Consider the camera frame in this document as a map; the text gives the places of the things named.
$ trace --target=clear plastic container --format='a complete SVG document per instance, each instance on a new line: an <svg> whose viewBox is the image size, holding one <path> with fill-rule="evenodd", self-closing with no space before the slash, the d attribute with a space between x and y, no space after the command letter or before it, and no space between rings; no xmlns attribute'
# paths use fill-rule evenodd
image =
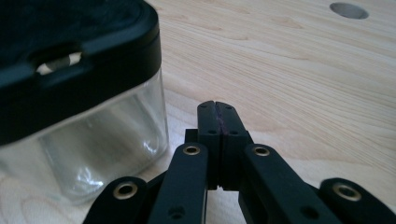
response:
<svg viewBox="0 0 396 224"><path fill-rule="evenodd" d="M167 149L153 7L50 0L0 12L2 172L78 204Z"/></svg>
<svg viewBox="0 0 396 224"><path fill-rule="evenodd" d="M0 148L0 168L57 201L83 203L168 147L161 70L95 108Z"/></svg>

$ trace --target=black lid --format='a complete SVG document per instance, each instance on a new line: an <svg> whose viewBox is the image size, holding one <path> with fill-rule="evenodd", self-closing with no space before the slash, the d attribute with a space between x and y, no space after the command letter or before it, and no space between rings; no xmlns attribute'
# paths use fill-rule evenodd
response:
<svg viewBox="0 0 396 224"><path fill-rule="evenodd" d="M0 146L99 105L160 69L158 15L143 1L1 5ZM69 66L69 55L79 54ZM41 75L43 64L55 71Z"/></svg>

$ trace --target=container lid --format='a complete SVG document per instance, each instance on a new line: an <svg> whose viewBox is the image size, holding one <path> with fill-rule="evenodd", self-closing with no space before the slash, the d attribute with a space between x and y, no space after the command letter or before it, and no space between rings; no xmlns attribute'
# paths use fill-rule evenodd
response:
<svg viewBox="0 0 396 224"><path fill-rule="evenodd" d="M141 0L26 0L0 7L0 146L153 77L158 15Z"/></svg>

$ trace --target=metal grommet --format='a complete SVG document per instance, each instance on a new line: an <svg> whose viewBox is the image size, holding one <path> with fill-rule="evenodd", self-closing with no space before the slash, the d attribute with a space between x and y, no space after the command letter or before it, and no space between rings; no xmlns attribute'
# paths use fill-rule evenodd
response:
<svg viewBox="0 0 396 224"><path fill-rule="evenodd" d="M200 153L200 149L198 147L185 147L183 152L187 155L193 156Z"/></svg>
<svg viewBox="0 0 396 224"><path fill-rule="evenodd" d="M119 183L113 191L113 195L118 200L125 200L133 197L137 193L137 185L132 181Z"/></svg>
<svg viewBox="0 0 396 224"><path fill-rule="evenodd" d="M270 150L268 150L265 147L254 147L253 148L253 152L254 152L254 154L256 154L258 156L268 156L268 155L270 155Z"/></svg>
<svg viewBox="0 0 396 224"><path fill-rule="evenodd" d="M358 200L361 199L361 194L357 190L345 184L336 183L332 186L332 190L338 196L352 202L357 202Z"/></svg>

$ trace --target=wooden table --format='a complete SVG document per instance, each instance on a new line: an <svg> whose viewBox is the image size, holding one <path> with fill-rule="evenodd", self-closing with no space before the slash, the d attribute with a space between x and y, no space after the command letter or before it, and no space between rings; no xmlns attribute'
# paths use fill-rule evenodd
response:
<svg viewBox="0 0 396 224"><path fill-rule="evenodd" d="M396 211L396 2L150 0L161 20L170 146L167 168L196 106L233 105L256 143L275 148L307 183L359 183ZM80 223L91 204L56 203L2 175L0 223ZM237 193L208 193L206 223L244 223Z"/></svg>

